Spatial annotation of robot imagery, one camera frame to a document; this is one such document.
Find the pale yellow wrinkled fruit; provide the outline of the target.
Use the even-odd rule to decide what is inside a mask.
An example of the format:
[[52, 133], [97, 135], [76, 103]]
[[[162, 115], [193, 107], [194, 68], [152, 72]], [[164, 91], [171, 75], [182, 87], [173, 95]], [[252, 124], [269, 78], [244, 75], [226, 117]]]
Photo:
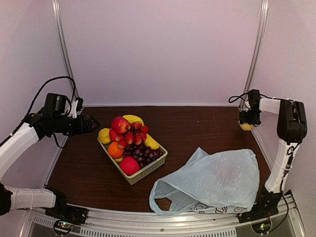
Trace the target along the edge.
[[248, 123], [239, 123], [239, 126], [243, 131], [251, 131], [254, 127], [254, 125]]

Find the dark red fruit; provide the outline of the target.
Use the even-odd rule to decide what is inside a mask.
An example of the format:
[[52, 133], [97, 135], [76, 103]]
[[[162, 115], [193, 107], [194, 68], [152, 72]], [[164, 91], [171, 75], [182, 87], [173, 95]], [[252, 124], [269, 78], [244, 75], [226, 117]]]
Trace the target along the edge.
[[130, 122], [122, 116], [116, 117], [111, 122], [111, 128], [117, 134], [125, 134], [129, 130]]

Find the red lychee bunch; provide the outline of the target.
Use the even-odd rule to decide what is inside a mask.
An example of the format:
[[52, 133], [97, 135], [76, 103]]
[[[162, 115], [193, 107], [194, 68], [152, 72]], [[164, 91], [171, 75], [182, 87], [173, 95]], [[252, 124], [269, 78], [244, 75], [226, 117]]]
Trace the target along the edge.
[[142, 125], [140, 121], [133, 122], [123, 138], [118, 140], [118, 148], [125, 149], [127, 146], [135, 144], [140, 145], [142, 142], [145, 142], [147, 139], [147, 133], [149, 128], [145, 125]]

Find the beige perforated plastic basket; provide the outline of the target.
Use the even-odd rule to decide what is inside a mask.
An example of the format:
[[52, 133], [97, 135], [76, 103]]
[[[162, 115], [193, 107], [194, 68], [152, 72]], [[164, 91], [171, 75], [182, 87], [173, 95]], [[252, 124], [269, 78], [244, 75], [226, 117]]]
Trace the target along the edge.
[[138, 172], [136, 172], [135, 174], [133, 175], [126, 175], [120, 168], [120, 162], [122, 161], [122, 159], [125, 157], [124, 155], [121, 157], [121, 158], [117, 158], [117, 159], [114, 159], [112, 158], [109, 154], [108, 154], [108, 146], [110, 145], [109, 144], [102, 144], [100, 141], [99, 143], [101, 144], [103, 150], [105, 151], [106, 155], [109, 157], [109, 159], [111, 160], [111, 162], [114, 164], [114, 166], [119, 170], [119, 172], [122, 174], [122, 176], [128, 181], [129, 184], [133, 185], [135, 184], [136, 182], [138, 182], [139, 180], [141, 180], [143, 177], [147, 176], [148, 174], [150, 174], [151, 172], [153, 172], [154, 170], [156, 170], [158, 167], [160, 167], [161, 165], [163, 165], [165, 163], [165, 157], [167, 156], [167, 150], [162, 147], [160, 144], [159, 144], [159, 148], [162, 149], [162, 151], [164, 152], [164, 154], [158, 158], [156, 161], [148, 164], [147, 166], [140, 166], [140, 170]]

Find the light blue plastic bag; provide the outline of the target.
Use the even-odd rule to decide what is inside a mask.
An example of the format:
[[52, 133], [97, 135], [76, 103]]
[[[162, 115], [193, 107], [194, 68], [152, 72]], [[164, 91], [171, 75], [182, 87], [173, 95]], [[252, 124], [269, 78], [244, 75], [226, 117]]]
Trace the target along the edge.
[[250, 149], [207, 154], [197, 148], [177, 171], [159, 178], [149, 205], [160, 216], [184, 212], [240, 214], [251, 211], [260, 172]]

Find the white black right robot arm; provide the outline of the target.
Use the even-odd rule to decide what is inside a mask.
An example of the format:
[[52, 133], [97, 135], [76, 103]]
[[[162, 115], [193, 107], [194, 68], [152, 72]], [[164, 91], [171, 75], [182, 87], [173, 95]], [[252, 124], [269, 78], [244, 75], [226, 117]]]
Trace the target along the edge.
[[244, 106], [239, 107], [239, 124], [257, 127], [261, 124], [262, 112], [278, 115], [276, 133], [279, 138], [276, 159], [265, 190], [269, 194], [280, 194], [292, 168], [296, 153], [307, 135], [305, 105], [300, 101], [268, 97], [257, 89], [240, 96]]

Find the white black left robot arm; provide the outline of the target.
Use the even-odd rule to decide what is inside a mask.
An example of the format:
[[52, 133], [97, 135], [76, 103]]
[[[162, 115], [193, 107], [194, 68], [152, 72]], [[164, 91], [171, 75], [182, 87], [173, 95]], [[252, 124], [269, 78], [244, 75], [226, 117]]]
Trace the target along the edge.
[[[0, 175], [4, 174], [31, 146], [44, 137], [55, 138], [57, 134], [68, 137], [95, 131], [100, 122], [92, 115], [81, 115], [83, 99], [71, 102], [65, 95], [49, 93], [44, 107], [37, 113], [25, 116], [18, 129], [0, 145]], [[71, 215], [63, 192], [55, 189], [14, 188], [1, 184], [0, 213], [12, 210], [47, 208], [60, 219]]]

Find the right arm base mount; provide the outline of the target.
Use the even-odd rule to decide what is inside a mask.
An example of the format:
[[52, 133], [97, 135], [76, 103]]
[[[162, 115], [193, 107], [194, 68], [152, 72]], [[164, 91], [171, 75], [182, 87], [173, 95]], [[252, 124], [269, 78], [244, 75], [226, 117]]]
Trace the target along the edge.
[[239, 223], [251, 222], [252, 230], [256, 234], [269, 234], [272, 230], [271, 217], [279, 213], [277, 205], [282, 198], [281, 194], [269, 192], [263, 187], [251, 211], [239, 214]]

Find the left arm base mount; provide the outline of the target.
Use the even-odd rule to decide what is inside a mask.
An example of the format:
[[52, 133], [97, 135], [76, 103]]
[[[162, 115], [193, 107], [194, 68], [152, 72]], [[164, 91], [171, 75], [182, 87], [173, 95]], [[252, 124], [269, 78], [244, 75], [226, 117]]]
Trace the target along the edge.
[[85, 224], [88, 209], [67, 204], [66, 195], [53, 188], [52, 191], [56, 196], [55, 205], [52, 208], [44, 208], [45, 215], [53, 217], [56, 221], [53, 224], [53, 231], [59, 237], [68, 235], [74, 226]]

